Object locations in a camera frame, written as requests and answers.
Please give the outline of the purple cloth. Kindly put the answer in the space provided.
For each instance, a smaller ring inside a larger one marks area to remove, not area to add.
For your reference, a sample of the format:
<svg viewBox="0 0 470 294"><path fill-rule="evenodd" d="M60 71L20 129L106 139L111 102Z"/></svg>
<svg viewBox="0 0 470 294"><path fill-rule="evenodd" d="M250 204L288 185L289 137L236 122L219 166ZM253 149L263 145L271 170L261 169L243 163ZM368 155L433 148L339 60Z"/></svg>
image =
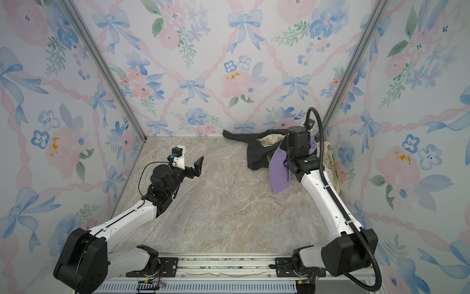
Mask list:
<svg viewBox="0 0 470 294"><path fill-rule="evenodd" d="M310 149L304 154L305 148L289 148L286 140L281 142L269 163L270 185L274 194L279 194L298 180L312 198L319 196L319 159L316 155L317 144L312 141Z"/></svg>

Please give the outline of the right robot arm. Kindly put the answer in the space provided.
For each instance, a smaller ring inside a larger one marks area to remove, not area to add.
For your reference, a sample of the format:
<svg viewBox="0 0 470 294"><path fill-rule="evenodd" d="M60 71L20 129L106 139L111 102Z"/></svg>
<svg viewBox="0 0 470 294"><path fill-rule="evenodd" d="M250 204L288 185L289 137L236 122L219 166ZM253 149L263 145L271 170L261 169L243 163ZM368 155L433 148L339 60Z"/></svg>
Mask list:
<svg viewBox="0 0 470 294"><path fill-rule="evenodd" d="M329 232L329 242L323 247L307 246L296 249L292 256L293 269L300 276L322 269L332 276L349 274L373 265L371 254L378 244L372 229L365 229L344 206L334 190L328 174L320 170L319 157L310 153L310 132L305 127L289 127L282 143L290 174L307 190L318 207Z"/></svg>

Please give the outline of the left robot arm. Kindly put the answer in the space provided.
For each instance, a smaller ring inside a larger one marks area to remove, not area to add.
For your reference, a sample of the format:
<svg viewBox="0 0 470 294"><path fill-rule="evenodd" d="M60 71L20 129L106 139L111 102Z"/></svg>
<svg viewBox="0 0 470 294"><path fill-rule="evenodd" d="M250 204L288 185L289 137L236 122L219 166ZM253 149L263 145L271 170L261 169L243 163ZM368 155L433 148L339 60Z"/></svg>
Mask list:
<svg viewBox="0 0 470 294"><path fill-rule="evenodd" d="M105 281L120 274L137 273L155 278L165 268L159 252L147 245L113 252L114 247L133 231L166 212L182 182L199 177L204 159L193 167L172 154L167 164L158 165L141 199L118 216L91 229L76 229L67 237L53 276L78 294L91 294Z"/></svg>

